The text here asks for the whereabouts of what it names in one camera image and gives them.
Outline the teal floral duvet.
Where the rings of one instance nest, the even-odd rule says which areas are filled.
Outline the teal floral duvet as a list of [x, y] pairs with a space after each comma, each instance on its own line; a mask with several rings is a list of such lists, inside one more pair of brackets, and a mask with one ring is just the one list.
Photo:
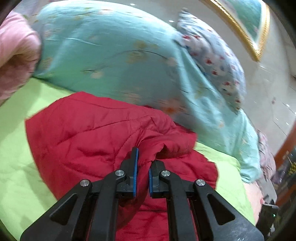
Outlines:
[[57, 1], [41, 9], [32, 27], [42, 39], [34, 77], [159, 109], [195, 132], [200, 143], [235, 157], [244, 182], [261, 176], [253, 125], [175, 41], [177, 25], [124, 4]]

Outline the red quilted puffer jacket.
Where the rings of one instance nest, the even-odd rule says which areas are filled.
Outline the red quilted puffer jacket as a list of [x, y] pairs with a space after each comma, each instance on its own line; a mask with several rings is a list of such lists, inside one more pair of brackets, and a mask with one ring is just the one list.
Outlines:
[[165, 199], [148, 196], [154, 160], [182, 179], [216, 186], [216, 165], [194, 150], [196, 134], [160, 110], [79, 92], [55, 101], [25, 122], [41, 178], [60, 199], [83, 179], [118, 170], [139, 149], [137, 196], [119, 208], [117, 240], [168, 240]]

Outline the lime green bed sheet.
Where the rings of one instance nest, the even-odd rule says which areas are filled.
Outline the lime green bed sheet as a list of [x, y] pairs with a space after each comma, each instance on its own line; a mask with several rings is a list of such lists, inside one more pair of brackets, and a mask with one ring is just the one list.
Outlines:
[[[16, 240], [56, 201], [41, 180], [32, 158], [25, 119], [68, 95], [67, 90], [31, 78], [1, 105], [1, 221]], [[255, 224], [239, 162], [199, 142], [194, 149], [216, 164], [216, 191]]]

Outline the gold framed landscape painting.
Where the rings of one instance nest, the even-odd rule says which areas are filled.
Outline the gold framed landscape painting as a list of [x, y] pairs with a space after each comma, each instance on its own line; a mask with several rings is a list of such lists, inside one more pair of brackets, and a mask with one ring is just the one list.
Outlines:
[[229, 0], [203, 1], [233, 30], [244, 44], [253, 61], [259, 62], [265, 48], [270, 10], [264, 1]]

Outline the grey bear print pillow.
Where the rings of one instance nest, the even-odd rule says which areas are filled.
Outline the grey bear print pillow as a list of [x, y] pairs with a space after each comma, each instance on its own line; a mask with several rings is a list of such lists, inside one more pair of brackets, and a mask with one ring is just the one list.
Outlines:
[[226, 42], [207, 23], [182, 9], [175, 41], [185, 48], [227, 104], [238, 112], [246, 96], [244, 70]]

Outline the pink plaid pillow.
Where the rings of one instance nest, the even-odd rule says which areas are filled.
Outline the pink plaid pillow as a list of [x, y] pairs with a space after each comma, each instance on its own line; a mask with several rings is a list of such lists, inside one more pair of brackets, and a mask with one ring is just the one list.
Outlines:
[[274, 156], [269, 148], [267, 136], [260, 130], [257, 130], [258, 150], [260, 158], [260, 168], [264, 179], [271, 180], [276, 173], [276, 163]]

